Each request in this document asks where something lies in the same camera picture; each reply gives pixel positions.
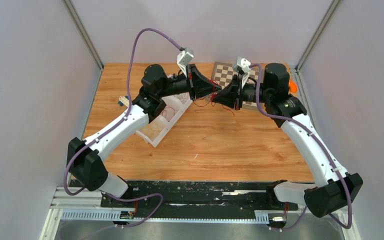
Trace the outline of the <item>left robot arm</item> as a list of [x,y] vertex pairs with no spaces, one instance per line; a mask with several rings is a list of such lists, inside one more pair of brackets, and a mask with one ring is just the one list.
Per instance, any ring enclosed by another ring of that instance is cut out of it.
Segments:
[[173,76],[167,76],[161,65],[151,64],[144,70],[141,84],[139,94],[129,99],[124,113],[87,139],[74,137],[68,143],[66,174],[74,176],[83,189],[112,195],[120,207],[132,203],[133,193],[121,177],[107,171],[104,160],[129,136],[160,116],[167,106],[164,97],[188,93],[195,100],[222,89],[203,76],[195,64],[188,64],[181,75]]

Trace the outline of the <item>orange plastic elbow piece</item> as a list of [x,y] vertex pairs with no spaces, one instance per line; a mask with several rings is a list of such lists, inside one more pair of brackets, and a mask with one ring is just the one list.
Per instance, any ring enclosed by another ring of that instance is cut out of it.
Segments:
[[289,91],[291,93],[297,93],[298,92],[297,84],[291,80],[288,82],[288,87],[289,87]]

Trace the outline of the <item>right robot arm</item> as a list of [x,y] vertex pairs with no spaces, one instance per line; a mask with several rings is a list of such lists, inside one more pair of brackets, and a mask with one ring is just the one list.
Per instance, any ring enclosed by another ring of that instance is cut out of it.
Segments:
[[213,100],[235,110],[243,102],[254,102],[292,140],[314,179],[313,184],[275,181],[265,195],[266,204],[272,209],[284,203],[302,205],[318,218],[344,207],[351,210],[363,180],[349,173],[321,140],[304,105],[290,94],[287,68],[281,63],[257,64],[257,77],[250,77],[253,67],[248,62],[233,65],[230,83]]

